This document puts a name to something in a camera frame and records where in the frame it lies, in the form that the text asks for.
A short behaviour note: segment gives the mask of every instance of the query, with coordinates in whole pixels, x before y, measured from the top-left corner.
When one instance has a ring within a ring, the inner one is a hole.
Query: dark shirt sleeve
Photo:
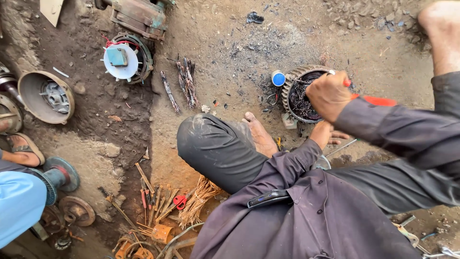
[[[292,152],[278,152],[267,160],[259,175],[248,184],[252,194],[261,195],[274,189],[288,189],[294,185],[299,176],[322,155],[316,142],[307,139]]]
[[[403,106],[375,106],[352,100],[336,129],[406,158],[413,166],[438,169],[460,182],[460,119]]]

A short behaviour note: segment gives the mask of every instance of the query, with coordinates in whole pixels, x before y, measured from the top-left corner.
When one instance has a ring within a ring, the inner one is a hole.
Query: toe
[[[252,112],[246,112],[244,114],[244,118],[248,120],[249,122],[256,120],[256,117],[254,116]]]

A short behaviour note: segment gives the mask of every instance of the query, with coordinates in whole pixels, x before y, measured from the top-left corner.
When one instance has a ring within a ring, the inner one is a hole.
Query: knee
[[[177,150],[179,156],[192,152],[202,142],[203,137],[209,133],[213,115],[200,113],[186,118],[177,131]]]

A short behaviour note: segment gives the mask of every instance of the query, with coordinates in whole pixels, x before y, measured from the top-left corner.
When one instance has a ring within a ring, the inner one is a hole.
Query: hand
[[[322,150],[327,144],[339,145],[341,143],[340,140],[331,138],[349,139],[350,136],[340,131],[334,131],[334,127],[329,122],[320,121],[311,131],[309,138],[316,142]]]
[[[334,123],[345,105],[351,101],[351,93],[344,80],[348,80],[345,71],[335,75],[324,74],[305,89],[315,110],[327,121]]]

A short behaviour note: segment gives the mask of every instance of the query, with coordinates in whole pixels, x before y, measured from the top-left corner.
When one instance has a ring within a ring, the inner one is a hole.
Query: man's left hand
[[[309,138],[316,142],[321,149],[324,149],[327,144],[340,145],[340,140],[332,138],[349,139],[350,136],[340,131],[334,131],[334,127],[329,122],[320,121],[311,131]]]

